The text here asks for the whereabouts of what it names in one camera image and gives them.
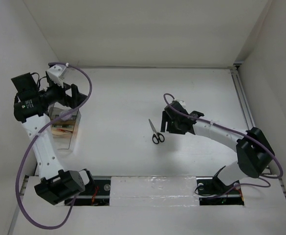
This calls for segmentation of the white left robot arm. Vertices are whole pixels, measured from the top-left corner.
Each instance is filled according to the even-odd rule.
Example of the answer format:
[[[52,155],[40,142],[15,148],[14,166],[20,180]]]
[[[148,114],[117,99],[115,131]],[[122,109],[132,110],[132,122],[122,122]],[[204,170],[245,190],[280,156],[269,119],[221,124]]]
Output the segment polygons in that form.
[[[79,92],[75,84],[59,86],[47,73],[47,90],[40,90],[31,73],[12,78],[17,89],[14,102],[14,116],[34,142],[31,146],[39,167],[40,183],[34,189],[36,194],[56,205],[76,194],[90,194],[95,190],[95,182],[80,175],[79,171],[68,170],[58,158],[50,128],[48,108],[58,102],[77,111],[88,100]]]

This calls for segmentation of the green pen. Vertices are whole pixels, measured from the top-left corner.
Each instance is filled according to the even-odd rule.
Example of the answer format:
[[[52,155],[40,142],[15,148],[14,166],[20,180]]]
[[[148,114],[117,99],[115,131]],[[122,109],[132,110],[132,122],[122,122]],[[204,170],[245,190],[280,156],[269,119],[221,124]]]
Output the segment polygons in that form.
[[[63,128],[71,128],[71,125],[52,125],[53,128],[59,128],[59,129],[63,129]]]

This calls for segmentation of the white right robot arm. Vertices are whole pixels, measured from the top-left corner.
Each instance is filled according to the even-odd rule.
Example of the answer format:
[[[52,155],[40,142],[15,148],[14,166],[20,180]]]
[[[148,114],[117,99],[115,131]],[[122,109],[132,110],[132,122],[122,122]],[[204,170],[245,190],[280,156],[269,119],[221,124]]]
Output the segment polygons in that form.
[[[160,128],[161,133],[202,137],[209,141],[207,149],[217,143],[229,151],[224,157],[216,150],[215,158],[207,160],[206,166],[217,164],[217,167],[212,174],[208,171],[196,174],[195,193],[221,197],[240,187],[244,178],[265,181],[267,176],[263,171],[276,157],[262,130],[256,127],[244,131],[230,129],[203,116],[198,111],[188,113],[180,100],[173,100],[162,112]]]

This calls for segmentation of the red orange pen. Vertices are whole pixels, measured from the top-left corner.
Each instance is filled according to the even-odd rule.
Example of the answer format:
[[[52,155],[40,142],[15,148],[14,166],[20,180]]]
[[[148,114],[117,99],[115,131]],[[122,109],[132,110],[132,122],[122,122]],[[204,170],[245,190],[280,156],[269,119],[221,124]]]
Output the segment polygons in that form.
[[[56,130],[59,131],[59,132],[64,132],[64,133],[73,133],[73,131],[60,129],[60,128],[57,128]]]

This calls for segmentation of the clear paper clip jar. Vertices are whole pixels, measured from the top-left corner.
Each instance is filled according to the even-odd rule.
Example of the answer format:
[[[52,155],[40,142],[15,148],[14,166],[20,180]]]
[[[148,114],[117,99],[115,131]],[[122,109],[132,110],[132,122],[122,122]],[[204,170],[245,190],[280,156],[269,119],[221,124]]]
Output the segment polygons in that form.
[[[72,120],[72,113],[70,112],[70,110],[62,110],[59,113],[59,117],[61,121]]]

